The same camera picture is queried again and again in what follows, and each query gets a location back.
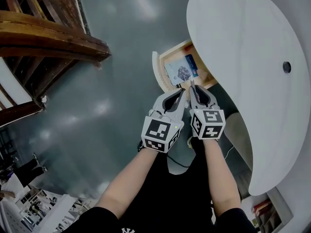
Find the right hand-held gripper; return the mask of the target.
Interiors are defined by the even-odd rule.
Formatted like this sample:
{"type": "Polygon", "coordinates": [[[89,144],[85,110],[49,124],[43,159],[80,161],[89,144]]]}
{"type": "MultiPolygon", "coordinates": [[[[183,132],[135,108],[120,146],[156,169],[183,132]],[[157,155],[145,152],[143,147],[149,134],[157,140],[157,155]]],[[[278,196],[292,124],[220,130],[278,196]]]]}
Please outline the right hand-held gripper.
{"type": "Polygon", "coordinates": [[[193,136],[201,140],[218,140],[226,122],[224,111],[218,106],[215,96],[202,86],[190,86],[189,92],[193,136]]]}

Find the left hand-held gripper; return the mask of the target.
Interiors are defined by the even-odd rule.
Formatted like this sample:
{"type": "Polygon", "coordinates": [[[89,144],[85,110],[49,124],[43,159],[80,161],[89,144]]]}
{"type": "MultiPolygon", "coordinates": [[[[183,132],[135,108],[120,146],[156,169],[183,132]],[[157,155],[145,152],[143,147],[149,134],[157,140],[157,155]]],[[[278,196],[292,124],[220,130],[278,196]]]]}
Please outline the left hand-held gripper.
{"type": "Polygon", "coordinates": [[[167,153],[180,136],[184,127],[182,120],[186,90],[177,88],[160,95],[145,117],[141,139],[143,146],[167,153]]]}

